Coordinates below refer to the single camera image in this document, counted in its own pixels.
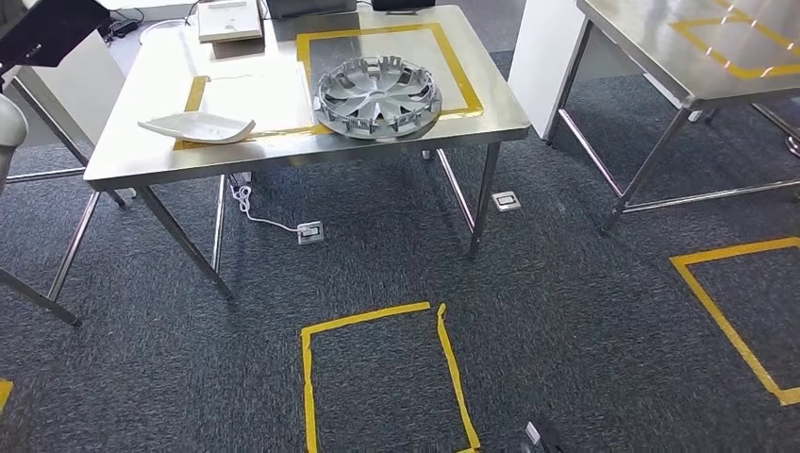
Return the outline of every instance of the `black floor device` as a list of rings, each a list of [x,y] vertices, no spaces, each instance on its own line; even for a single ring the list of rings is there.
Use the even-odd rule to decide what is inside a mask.
[[[373,0],[375,11],[395,11],[399,9],[428,8],[436,5],[436,0]]]

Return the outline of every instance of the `floor outlet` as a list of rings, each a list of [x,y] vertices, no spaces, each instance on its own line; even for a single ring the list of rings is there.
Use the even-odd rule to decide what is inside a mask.
[[[322,222],[309,222],[297,226],[297,243],[318,243],[325,238]]]

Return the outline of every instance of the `black object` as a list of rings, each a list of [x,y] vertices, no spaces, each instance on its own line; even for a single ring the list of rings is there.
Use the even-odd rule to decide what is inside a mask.
[[[123,19],[111,24],[111,33],[117,38],[124,38],[131,31],[139,28],[139,22],[133,19]]]
[[[307,14],[356,10],[356,0],[267,0],[270,18],[286,19]]]
[[[375,11],[397,11],[399,9],[419,9],[436,6],[436,0],[373,0]]]
[[[18,64],[55,68],[109,17],[94,0],[0,0],[0,75]]]

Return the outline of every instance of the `yellow tape outline on floor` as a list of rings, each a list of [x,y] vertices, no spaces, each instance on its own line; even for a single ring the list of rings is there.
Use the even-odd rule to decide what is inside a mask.
[[[717,326],[719,326],[720,330],[725,334],[730,343],[733,344],[733,347],[739,351],[739,354],[742,356],[747,365],[750,366],[750,369],[753,370],[753,373],[756,375],[764,388],[777,397],[777,400],[780,402],[781,406],[800,403],[800,387],[781,389],[777,386],[775,380],[772,378],[772,376],[770,376],[769,372],[767,372],[767,369],[764,368],[764,365],[761,364],[747,343],[744,342],[736,329],[730,324],[730,322],[728,322],[727,318],[725,318],[725,315],[722,313],[719,307],[717,307],[714,301],[711,300],[711,296],[709,296],[706,290],[703,289],[703,287],[700,285],[700,282],[697,281],[697,278],[692,275],[692,271],[689,270],[689,266],[700,262],[723,260],[726,258],[737,257],[739,255],[749,255],[752,253],[767,252],[770,250],[779,250],[781,248],[790,247],[800,248],[800,238],[790,237],[772,241],[764,241],[760,243],[745,243],[741,245],[734,245],[731,247],[670,258],[670,261],[677,272],[681,277],[683,277],[683,279],[686,281],[686,284],[692,289],[692,292],[700,300],[700,303],[703,304],[703,307],[706,308],[708,314],[711,315],[711,318],[717,323]]]
[[[428,309],[430,309],[430,303],[416,302],[413,304],[400,305],[397,307],[369,311],[353,316],[346,316],[344,318],[326,321],[314,326],[303,327],[303,329],[300,330],[300,338],[303,348],[303,397],[306,413],[306,450],[308,453],[316,453],[317,451],[317,427],[316,418],[314,415],[314,387],[311,384],[311,335],[356,323],[373,321],[386,316]],[[439,305],[439,310],[437,311],[437,332],[439,333],[439,341],[442,343],[442,352],[447,360],[447,368],[450,371],[450,379],[453,382],[453,391],[456,394],[458,410],[461,414],[461,422],[464,424],[464,429],[467,432],[467,439],[470,442],[470,447],[462,451],[475,452],[478,448],[480,448],[480,442],[478,441],[477,433],[475,432],[472,420],[470,419],[470,414],[467,412],[464,393],[461,389],[461,378],[460,373],[458,372],[456,356],[453,354],[453,348],[450,345],[450,339],[447,336],[447,330],[444,328],[444,311],[444,304]]]
[[[11,389],[14,388],[14,383],[10,380],[0,379],[0,413],[3,413],[3,408],[6,406],[8,396],[11,394]]]

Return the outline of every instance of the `white device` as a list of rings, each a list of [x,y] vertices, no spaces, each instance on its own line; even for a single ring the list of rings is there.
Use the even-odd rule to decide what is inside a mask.
[[[0,94],[0,194],[6,187],[14,151],[27,137],[27,121],[19,107]]]
[[[200,42],[249,40],[263,36],[258,0],[217,0],[197,5]]]

